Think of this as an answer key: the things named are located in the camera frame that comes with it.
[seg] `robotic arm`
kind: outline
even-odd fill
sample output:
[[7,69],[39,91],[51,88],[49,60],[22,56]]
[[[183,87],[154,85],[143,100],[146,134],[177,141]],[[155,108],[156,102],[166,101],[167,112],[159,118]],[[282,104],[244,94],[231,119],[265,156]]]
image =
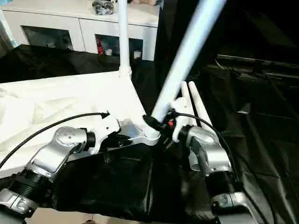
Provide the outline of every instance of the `robotic arm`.
[[105,117],[92,131],[67,126],[57,129],[51,142],[33,156],[23,171],[14,175],[8,189],[0,192],[0,224],[25,223],[24,219],[33,215],[70,155],[87,150],[90,154],[98,153],[103,140],[109,135],[115,136],[119,129],[112,115]]
[[[178,98],[171,104],[172,110],[163,123],[147,115],[143,118],[150,127],[185,144],[195,155],[190,159],[190,168],[205,175],[212,212],[218,223],[257,224],[251,204],[234,179],[231,161],[218,137],[211,131],[188,125],[187,118],[176,112],[186,112],[184,100]],[[86,151],[96,154],[104,140],[105,147],[129,145],[130,139],[126,136],[126,144],[119,144],[120,138],[115,138],[119,131],[119,123],[112,115],[105,117],[99,127],[91,131],[67,126],[57,129],[51,142],[33,156],[23,171],[14,175],[7,189],[0,192],[0,224],[24,224],[24,219],[33,215],[70,156],[79,155],[77,158],[80,158]]]

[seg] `black plastic sheet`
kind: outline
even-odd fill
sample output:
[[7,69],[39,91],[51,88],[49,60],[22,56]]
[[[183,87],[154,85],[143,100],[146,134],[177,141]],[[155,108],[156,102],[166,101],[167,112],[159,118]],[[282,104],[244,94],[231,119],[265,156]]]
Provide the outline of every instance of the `black plastic sheet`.
[[[133,84],[150,113],[167,68],[147,61],[131,64]],[[118,70],[119,59],[20,46],[0,60],[0,67],[10,71],[1,82],[11,82]],[[250,165],[234,156],[245,189],[268,222],[273,223],[272,207],[277,223],[298,223],[297,79],[240,76],[211,68],[189,77],[196,82],[213,125]],[[246,104],[250,113],[238,113]],[[43,206],[144,222],[205,223],[213,215],[204,177],[190,171],[183,149],[176,145],[167,151],[161,142],[154,147],[140,144],[72,161]],[[1,183],[5,187],[9,179]]]

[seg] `cabinet door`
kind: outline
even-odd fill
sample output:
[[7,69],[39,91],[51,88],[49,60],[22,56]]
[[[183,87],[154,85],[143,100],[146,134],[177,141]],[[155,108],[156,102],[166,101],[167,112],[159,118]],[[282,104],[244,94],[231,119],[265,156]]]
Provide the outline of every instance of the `cabinet door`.
[[19,44],[85,51],[78,18],[12,11],[3,14]]
[[[118,23],[80,19],[80,25],[87,52],[119,55]],[[143,60],[154,60],[157,28],[128,25],[128,36],[130,54],[139,51]]]

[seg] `white shelf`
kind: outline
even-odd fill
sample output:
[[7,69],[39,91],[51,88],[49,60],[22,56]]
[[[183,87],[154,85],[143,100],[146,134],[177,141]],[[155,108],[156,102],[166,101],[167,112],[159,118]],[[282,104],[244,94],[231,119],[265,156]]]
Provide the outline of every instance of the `white shelf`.
[[[13,0],[0,9],[6,11],[26,12],[68,16],[81,19],[118,22],[118,15],[96,15],[90,0]],[[128,4],[128,24],[158,27],[159,6],[148,4]]]

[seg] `white tube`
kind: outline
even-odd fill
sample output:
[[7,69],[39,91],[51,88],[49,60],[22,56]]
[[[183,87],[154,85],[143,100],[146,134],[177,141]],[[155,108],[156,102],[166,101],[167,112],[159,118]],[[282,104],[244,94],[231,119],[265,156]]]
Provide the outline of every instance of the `white tube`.
[[[209,115],[206,112],[205,105],[202,102],[200,94],[199,94],[199,92],[198,92],[198,90],[196,88],[196,85],[195,85],[195,83],[193,81],[189,82],[189,88],[190,88],[190,92],[191,92],[191,95],[192,95],[192,98],[193,98],[194,105],[195,105],[195,108],[196,108],[198,116],[201,119],[203,119],[206,122],[208,122],[209,124],[212,124],[212,122],[211,122],[211,120],[209,118]],[[202,128],[204,128],[204,129],[206,129],[208,131],[211,131],[211,132],[213,132],[216,135],[215,131],[213,129],[211,129],[209,126],[207,126],[206,124],[204,124],[202,122],[200,124],[201,124]]]
[[153,110],[152,117],[158,121],[166,116],[225,3],[226,0],[201,0],[197,5]]
[[118,1],[118,25],[120,35],[120,74],[131,77],[132,71],[129,60],[128,13],[127,0]]
[[[187,100],[187,109],[188,109],[188,114],[194,115],[193,107],[192,107],[192,102],[188,90],[187,83],[185,81],[182,82],[182,96]],[[196,120],[194,118],[189,118],[189,125],[197,126]]]

